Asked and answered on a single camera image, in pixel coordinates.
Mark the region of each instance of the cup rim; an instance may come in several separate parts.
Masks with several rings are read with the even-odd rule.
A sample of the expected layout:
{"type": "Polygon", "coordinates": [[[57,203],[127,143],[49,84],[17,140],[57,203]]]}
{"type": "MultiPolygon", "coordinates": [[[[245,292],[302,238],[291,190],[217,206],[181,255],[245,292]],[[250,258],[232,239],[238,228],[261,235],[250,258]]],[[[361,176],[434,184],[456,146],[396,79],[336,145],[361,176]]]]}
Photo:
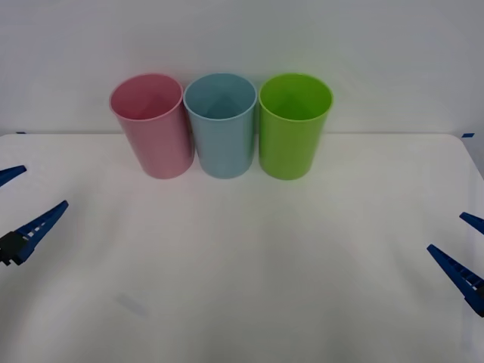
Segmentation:
{"type": "Polygon", "coordinates": [[[241,75],[238,75],[236,73],[230,73],[230,72],[215,72],[215,73],[208,73],[208,74],[205,74],[204,76],[201,76],[197,79],[195,79],[194,81],[191,81],[190,84],[187,86],[187,88],[185,88],[185,91],[183,92],[183,105],[185,106],[185,108],[187,109],[188,112],[196,115],[197,117],[201,118],[201,119],[205,119],[207,121],[213,121],[214,123],[217,123],[217,122],[220,122],[220,121],[230,121],[232,119],[237,119],[238,117],[241,117],[243,115],[245,115],[246,113],[249,113],[253,108],[254,106],[256,105],[257,103],[257,100],[259,99],[259,93],[257,92],[257,88],[255,87],[255,85],[250,81],[248,80],[246,77],[244,76],[241,76],[241,75]],[[186,94],[188,92],[188,89],[195,83],[195,82],[198,82],[200,81],[201,79],[203,78],[206,78],[206,77],[210,77],[210,76],[214,76],[214,75],[218,75],[218,74],[228,74],[230,76],[236,76],[236,77],[239,77],[241,79],[243,79],[244,81],[248,82],[253,90],[254,90],[254,93],[255,93],[255,97],[254,97],[254,101],[252,102],[252,104],[242,113],[239,113],[238,115],[235,115],[235,116],[232,116],[232,117],[228,117],[226,119],[211,119],[209,117],[205,117],[205,116],[202,116],[202,115],[199,115],[198,113],[194,112],[188,105],[187,105],[187,101],[186,101],[186,94]]]}
{"type": "Polygon", "coordinates": [[[286,72],[286,73],[279,73],[279,74],[276,74],[275,76],[267,79],[261,86],[260,86],[260,91],[259,91],[259,103],[260,103],[260,107],[262,107],[264,109],[264,111],[266,111],[267,113],[271,114],[271,116],[273,117],[276,117],[277,119],[281,119],[283,121],[288,121],[290,123],[309,123],[311,121],[315,121],[317,119],[320,119],[321,117],[323,117],[324,115],[326,115],[331,107],[333,106],[333,100],[334,100],[334,95],[333,95],[333,91],[331,91],[331,88],[326,84],[324,83],[323,81],[321,81],[318,77],[314,77],[308,73],[301,73],[301,72],[286,72]],[[288,75],[298,75],[298,76],[304,76],[304,77],[308,77],[308,78],[311,78],[311,79],[314,79],[316,81],[318,81],[319,83],[321,83],[329,92],[330,92],[330,96],[331,96],[331,101],[330,101],[330,104],[329,106],[327,107],[327,109],[321,114],[321,115],[317,115],[316,117],[313,117],[312,119],[287,119],[285,117],[282,117],[282,116],[279,116],[279,115],[276,115],[275,113],[273,113],[272,111],[270,111],[262,102],[262,99],[261,99],[261,94],[262,94],[262,89],[270,82],[272,81],[273,79],[276,79],[278,77],[281,77],[281,76],[288,76],[288,75]]]}
{"type": "Polygon", "coordinates": [[[182,102],[182,100],[183,100],[183,86],[182,86],[182,84],[179,81],[177,81],[175,78],[173,78],[173,77],[171,77],[171,76],[169,76],[168,74],[165,74],[165,73],[148,72],[148,73],[137,74],[136,76],[133,76],[133,77],[129,77],[128,79],[125,79],[120,84],[118,84],[116,87],[114,87],[114,90],[111,92],[111,95],[109,96],[109,108],[110,108],[111,112],[114,113],[120,119],[124,119],[126,121],[133,121],[134,123],[145,123],[145,122],[154,121],[156,119],[159,119],[160,117],[167,116],[167,115],[171,114],[180,105],[180,103],[182,102]],[[113,100],[114,93],[117,91],[117,89],[119,87],[121,87],[125,83],[127,83],[129,81],[132,81],[135,78],[142,77],[142,76],[163,76],[163,77],[170,78],[171,80],[175,81],[175,83],[177,84],[177,86],[180,88],[180,92],[181,92],[181,96],[180,96],[179,100],[176,101],[176,105],[173,106],[170,110],[166,111],[165,113],[161,113],[158,116],[151,117],[150,119],[130,119],[128,117],[124,117],[124,116],[119,115],[113,109],[113,106],[111,104],[111,101],[113,100]]]}

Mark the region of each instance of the pink cup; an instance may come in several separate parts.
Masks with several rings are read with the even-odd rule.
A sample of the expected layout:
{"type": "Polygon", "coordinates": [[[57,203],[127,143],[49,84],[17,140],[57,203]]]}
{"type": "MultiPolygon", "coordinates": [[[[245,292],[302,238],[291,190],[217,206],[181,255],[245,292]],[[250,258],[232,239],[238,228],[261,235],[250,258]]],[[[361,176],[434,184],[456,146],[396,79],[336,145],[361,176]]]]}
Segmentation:
{"type": "Polygon", "coordinates": [[[110,97],[111,110],[143,170],[154,178],[174,178],[194,161],[182,100],[182,85],[158,73],[130,78],[110,97]]]}

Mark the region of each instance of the light blue cup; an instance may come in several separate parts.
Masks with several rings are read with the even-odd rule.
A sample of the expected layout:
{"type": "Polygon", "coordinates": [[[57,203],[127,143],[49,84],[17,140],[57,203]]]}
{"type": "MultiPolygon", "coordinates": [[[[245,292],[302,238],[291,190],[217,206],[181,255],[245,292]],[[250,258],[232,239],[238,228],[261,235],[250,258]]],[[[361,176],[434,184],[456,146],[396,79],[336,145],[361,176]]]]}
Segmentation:
{"type": "Polygon", "coordinates": [[[209,74],[185,89],[183,101],[203,171],[216,178],[244,174],[254,155],[254,85],[231,73],[209,74]]]}

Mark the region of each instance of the plastic cup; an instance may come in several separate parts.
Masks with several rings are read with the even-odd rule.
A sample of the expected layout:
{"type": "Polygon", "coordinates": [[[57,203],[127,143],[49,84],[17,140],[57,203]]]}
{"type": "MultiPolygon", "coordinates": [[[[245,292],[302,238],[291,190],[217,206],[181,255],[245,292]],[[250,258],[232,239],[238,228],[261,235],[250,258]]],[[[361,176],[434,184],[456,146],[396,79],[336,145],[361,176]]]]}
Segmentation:
{"type": "Polygon", "coordinates": [[[254,85],[230,73],[209,74],[185,89],[200,165],[208,175],[234,178],[249,169],[256,102],[254,85]]]}
{"type": "Polygon", "coordinates": [[[111,110],[141,167],[154,178],[174,178],[193,163],[194,148],[182,98],[182,85],[158,73],[130,78],[110,97],[111,110]]]}
{"type": "Polygon", "coordinates": [[[259,162],[270,176],[291,180],[312,165],[333,95],[319,79],[285,73],[262,85],[259,162]]]}

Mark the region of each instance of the lime green cup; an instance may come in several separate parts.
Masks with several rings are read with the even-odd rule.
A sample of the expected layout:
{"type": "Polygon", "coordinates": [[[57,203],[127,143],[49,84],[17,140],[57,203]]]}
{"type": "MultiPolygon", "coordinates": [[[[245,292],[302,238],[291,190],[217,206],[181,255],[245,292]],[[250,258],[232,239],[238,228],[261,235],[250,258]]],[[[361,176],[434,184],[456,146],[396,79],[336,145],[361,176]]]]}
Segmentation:
{"type": "Polygon", "coordinates": [[[262,85],[259,102],[261,167],[274,178],[302,177],[311,169],[331,90],[313,76],[284,73],[262,85]]]}

